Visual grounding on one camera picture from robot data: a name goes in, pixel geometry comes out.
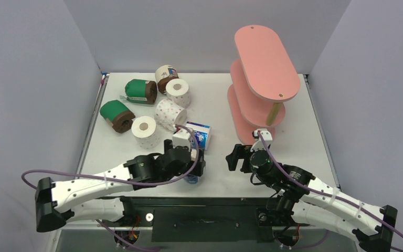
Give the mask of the blue paper roll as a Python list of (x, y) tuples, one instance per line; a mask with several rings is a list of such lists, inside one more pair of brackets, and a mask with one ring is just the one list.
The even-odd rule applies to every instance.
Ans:
[(184, 177), (184, 180), (189, 184), (197, 184), (199, 182), (199, 176), (189, 174)]

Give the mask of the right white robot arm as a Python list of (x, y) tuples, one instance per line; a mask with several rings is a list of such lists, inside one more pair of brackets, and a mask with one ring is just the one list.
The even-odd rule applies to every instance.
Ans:
[(267, 210), (279, 223), (317, 226), (356, 241), (364, 251), (390, 251), (396, 208), (356, 200), (300, 167), (273, 161), (266, 149), (253, 151), (250, 145), (236, 144), (226, 156), (230, 171), (239, 160), (241, 172), (275, 190)]

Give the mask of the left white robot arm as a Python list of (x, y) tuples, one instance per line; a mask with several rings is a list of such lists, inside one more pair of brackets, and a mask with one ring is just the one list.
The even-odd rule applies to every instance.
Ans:
[(169, 184), (183, 174), (200, 177), (205, 165), (204, 150), (173, 146), (165, 140), (163, 154), (139, 155), (90, 178), (42, 178), (35, 194), (36, 231), (46, 233), (69, 222), (91, 219), (129, 226), (136, 213), (131, 200), (124, 196), (107, 199), (107, 195)]

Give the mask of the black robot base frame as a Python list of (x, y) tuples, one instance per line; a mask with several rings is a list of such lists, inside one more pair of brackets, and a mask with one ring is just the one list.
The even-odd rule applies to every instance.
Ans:
[(136, 242), (151, 231), (152, 242), (271, 243), (290, 227), (292, 217), (275, 210), (275, 198), (125, 197), (121, 219), (102, 225)]

